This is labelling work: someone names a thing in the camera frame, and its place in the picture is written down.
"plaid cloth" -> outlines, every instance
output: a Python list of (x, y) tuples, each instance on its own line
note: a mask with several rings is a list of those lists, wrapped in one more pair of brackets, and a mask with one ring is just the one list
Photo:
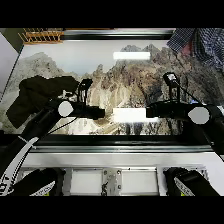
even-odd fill
[(192, 42), (192, 56), (224, 71), (223, 28), (177, 28), (167, 46), (176, 53)]

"white circular cap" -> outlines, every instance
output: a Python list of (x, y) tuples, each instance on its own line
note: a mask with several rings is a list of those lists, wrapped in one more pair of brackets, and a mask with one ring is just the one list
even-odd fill
[(209, 112), (204, 107), (195, 107), (188, 116), (195, 124), (205, 124), (209, 120)]
[(67, 117), (72, 111), (73, 107), (68, 101), (63, 101), (58, 107), (58, 113), (62, 117)]

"black cloth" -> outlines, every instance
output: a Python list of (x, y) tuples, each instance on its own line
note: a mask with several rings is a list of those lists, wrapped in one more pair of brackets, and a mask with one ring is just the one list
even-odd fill
[(19, 96), (6, 112), (10, 122), (19, 128), (27, 118), (39, 112), (46, 103), (66, 92), (75, 93), (79, 82), (72, 76), (45, 79), (41, 76), (24, 79), (19, 84)]
[(177, 28), (167, 46), (178, 53), (189, 42), (192, 42), (192, 56), (224, 71), (223, 28)]

